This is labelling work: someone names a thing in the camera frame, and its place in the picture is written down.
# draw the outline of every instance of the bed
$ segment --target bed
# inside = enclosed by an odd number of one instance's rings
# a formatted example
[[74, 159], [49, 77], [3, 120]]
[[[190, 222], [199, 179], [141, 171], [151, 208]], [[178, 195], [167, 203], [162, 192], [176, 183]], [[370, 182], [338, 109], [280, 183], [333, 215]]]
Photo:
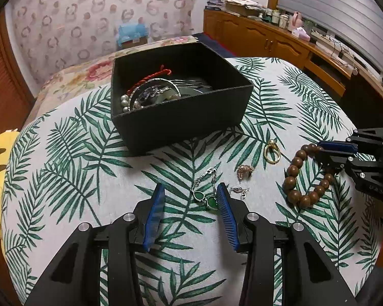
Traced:
[[[123, 50], [64, 69], [46, 82], [11, 152], [2, 200], [5, 257], [21, 302], [79, 223], [113, 222], [149, 198], [160, 182], [167, 197], [160, 237], [150, 254], [136, 255], [144, 303], [238, 305], [246, 255], [233, 252], [218, 213], [195, 203], [190, 194], [193, 181], [209, 167], [217, 168], [218, 182], [249, 188], [248, 208], [270, 222], [301, 221], [353, 294], [364, 285], [383, 239], [372, 198], [356, 191], [344, 172], [317, 204], [303, 211], [287, 204], [281, 187], [284, 168], [303, 144], [343, 140], [354, 129], [340, 107], [292, 64], [275, 58], [229, 58], [255, 85], [240, 126], [141, 157], [125, 148], [108, 113], [113, 59], [196, 40], [174, 38]], [[276, 165], [262, 157], [269, 139], [277, 141], [283, 154]], [[251, 180], [241, 184], [236, 177], [240, 164], [255, 167]], [[309, 159], [298, 177], [298, 189], [305, 193], [322, 177], [321, 168]], [[201, 190], [209, 188], [208, 182], [202, 183]], [[104, 251], [104, 305], [107, 257]], [[274, 305], [280, 305], [279, 252], [274, 260]]]

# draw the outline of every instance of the window blind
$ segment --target window blind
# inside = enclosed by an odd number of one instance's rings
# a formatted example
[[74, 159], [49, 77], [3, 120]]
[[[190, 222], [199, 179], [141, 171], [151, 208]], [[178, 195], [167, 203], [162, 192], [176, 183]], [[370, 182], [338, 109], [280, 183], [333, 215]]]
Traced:
[[383, 12], [374, 0], [278, 0], [338, 34], [383, 71]]

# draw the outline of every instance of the silver bolt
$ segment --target silver bolt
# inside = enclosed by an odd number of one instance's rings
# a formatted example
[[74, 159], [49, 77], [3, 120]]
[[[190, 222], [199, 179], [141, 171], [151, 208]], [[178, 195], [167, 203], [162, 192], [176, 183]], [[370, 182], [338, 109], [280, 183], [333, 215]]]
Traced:
[[294, 228], [296, 231], [302, 231], [302, 230], [303, 230], [303, 224], [302, 224], [302, 223], [295, 222], [292, 226], [293, 226], [293, 228]]
[[256, 220], [258, 220], [260, 218], [260, 216], [257, 213], [251, 212], [251, 213], [247, 214], [247, 218], [250, 221], [256, 221]]
[[125, 221], [128, 221], [128, 222], [131, 222], [135, 219], [135, 214], [133, 213], [126, 213], [124, 216], [123, 216], [123, 219]]
[[78, 230], [79, 231], [87, 231], [89, 229], [89, 223], [81, 223], [79, 226], [78, 226]]

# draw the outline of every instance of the red string bracelet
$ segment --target red string bracelet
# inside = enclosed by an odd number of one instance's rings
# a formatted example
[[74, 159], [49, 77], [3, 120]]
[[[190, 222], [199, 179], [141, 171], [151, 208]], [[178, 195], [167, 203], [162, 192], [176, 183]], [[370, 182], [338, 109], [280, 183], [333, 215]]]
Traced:
[[131, 93], [134, 91], [135, 88], [137, 88], [139, 85], [142, 85], [143, 83], [145, 83], [146, 81], [148, 81], [149, 79], [151, 78], [155, 78], [155, 77], [158, 77], [158, 76], [162, 76], [164, 74], [170, 76], [172, 73], [172, 70], [170, 69], [164, 69], [164, 65], [162, 64], [160, 66], [160, 71], [154, 73], [154, 74], [150, 74], [149, 76], [146, 76], [145, 78], [141, 79], [140, 81], [138, 81], [135, 85], [133, 85], [130, 89], [128, 89], [128, 91], [126, 92], [126, 94], [129, 96], [131, 95]]

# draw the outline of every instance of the open black box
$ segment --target open black box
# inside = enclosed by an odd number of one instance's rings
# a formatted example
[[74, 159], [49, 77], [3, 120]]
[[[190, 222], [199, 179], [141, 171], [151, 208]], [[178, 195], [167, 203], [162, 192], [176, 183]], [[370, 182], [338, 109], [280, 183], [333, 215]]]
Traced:
[[[142, 78], [159, 71], [161, 65], [178, 79], [201, 77], [214, 91], [123, 113], [121, 96]], [[113, 64], [111, 86], [112, 121], [134, 154], [239, 124], [253, 89], [236, 68], [201, 43], [119, 57]]]

